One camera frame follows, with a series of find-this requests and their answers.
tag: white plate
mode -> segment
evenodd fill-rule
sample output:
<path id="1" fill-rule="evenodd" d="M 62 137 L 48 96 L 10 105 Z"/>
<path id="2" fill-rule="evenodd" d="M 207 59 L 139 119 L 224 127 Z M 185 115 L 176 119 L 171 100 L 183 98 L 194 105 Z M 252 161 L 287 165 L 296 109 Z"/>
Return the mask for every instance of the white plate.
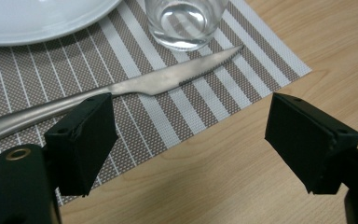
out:
<path id="1" fill-rule="evenodd" d="M 106 16 L 122 0 L 0 0 L 0 46 L 69 35 Z"/>

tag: table surface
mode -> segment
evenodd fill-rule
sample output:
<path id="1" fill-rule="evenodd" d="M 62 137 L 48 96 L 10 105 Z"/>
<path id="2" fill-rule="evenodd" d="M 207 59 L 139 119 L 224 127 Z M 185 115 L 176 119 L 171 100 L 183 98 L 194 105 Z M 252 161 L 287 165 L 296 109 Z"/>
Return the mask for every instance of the table surface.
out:
<path id="1" fill-rule="evenodd" d="M 358 131 L 358 0 L 247 0 L 312 72 L 279 90 Z M 264 140 L 271 96 L 61 208 L 68 223 L 345 223 Z"/>

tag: knife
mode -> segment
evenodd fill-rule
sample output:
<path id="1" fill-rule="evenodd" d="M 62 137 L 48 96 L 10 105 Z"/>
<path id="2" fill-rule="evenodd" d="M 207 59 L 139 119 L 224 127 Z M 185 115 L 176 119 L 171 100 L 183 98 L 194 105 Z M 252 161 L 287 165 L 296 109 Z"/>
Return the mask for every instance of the knife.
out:
<path id="1" fill-rule="evenodd" d="M 29 107 L 0 117 L 0 139 L 40 121 L 66 113 L 91 96 L 111 92 L 113 97 L 131 92 L 157 95 L 182 86 L 222 65 L 236 55 L 243 45 L 205 57 L 169 66 L 146 75 L 131 78 L 91 91 Z"/>

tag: drinking glass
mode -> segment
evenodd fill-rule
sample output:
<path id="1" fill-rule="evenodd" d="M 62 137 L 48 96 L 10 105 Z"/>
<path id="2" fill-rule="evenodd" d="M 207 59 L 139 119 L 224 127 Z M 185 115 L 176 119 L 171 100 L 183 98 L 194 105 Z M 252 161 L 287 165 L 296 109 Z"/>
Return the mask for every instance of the drinking glass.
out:
<path id="1" fill-rule="evenodd" d="M 150 34 L 168 49 L 191 51 L 213 38 L 228 0 L 145 0 Z"/>

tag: placemat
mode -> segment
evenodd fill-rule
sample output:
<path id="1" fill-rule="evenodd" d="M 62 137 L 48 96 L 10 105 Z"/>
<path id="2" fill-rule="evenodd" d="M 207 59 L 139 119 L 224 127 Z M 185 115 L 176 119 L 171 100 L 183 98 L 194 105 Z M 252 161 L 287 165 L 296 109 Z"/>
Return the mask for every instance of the placemat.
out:
<path id="1" fill-rule="evenodd" d="M 128 0 L 75 34 L 0 48 L 0 116 L 242 43 L 245 48 L 232 62 L 181 88 L 155 97 L 129 94 L 114 99 L 119 139 L 95 188 L 305 76 L 310 69 L 243 0 L 228 3 L 212 42 L 193 52 L 174 52 L 158 45 L 147 30 L 144 0 Z M 19 144 L 43 146 L 43 133 L 57 120 L 2 139 L 0 153 Z M 57 196 L 59 204 L 73 199 L 58 191 Z"/>

